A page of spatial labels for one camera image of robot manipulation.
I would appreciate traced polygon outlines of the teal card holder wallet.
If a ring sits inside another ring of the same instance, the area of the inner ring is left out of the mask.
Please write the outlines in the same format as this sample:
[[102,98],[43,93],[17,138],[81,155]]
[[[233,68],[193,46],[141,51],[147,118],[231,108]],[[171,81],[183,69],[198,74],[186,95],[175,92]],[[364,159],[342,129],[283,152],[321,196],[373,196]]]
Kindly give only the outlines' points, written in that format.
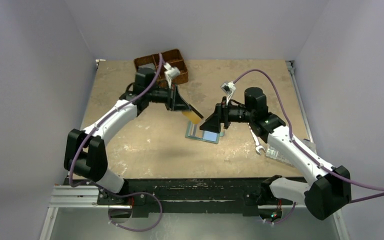
[[220,138],[224,137],[224,135],[224,130],[220,133],[200,130],[197,124],[193,124],[191,121],[189,121],[186,128],[185,138],[205,143],[218,144]]

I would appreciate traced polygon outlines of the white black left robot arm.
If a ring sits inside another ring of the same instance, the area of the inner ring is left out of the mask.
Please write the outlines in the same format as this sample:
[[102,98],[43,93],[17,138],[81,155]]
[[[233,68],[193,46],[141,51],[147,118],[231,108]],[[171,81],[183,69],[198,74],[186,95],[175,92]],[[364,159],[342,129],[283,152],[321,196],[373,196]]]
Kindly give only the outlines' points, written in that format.
[[106,146],[150,103],[163,104],[168,111],[181,112],[193,124],[200,123],[203,116],[184,100],[173,82],[180,73],[177,67],[169,63],[159,66],[157,70],[139,68],[134,81],[109,111],[84,129],[74,128],[68,133],[63,166],[68,170],[71,187],[78,186],[73,180],[73,175],[77,175],[108,190],[110,199],[116,204],[122,205],[128,201],[128,183],[110,170]]

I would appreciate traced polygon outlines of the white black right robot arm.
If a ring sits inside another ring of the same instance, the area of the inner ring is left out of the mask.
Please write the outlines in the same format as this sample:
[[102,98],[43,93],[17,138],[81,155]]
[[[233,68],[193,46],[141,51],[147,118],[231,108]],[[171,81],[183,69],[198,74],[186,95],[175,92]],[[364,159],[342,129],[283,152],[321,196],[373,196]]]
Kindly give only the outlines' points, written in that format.
[[316,219],[325,220],[351,203],[350,172],[344,166],[335,167],[326,162],[296,138],[291,128],[269,111],[261,88],[247,88],[244,103],[231,104],[223,97],[199,128],[220,133],[228,129],[230,123],[247,123],[257,138],[284,155],[305,179],[299,182],[275,175],[265,180],[256,199],[258,204],[286,199],[305,205]]

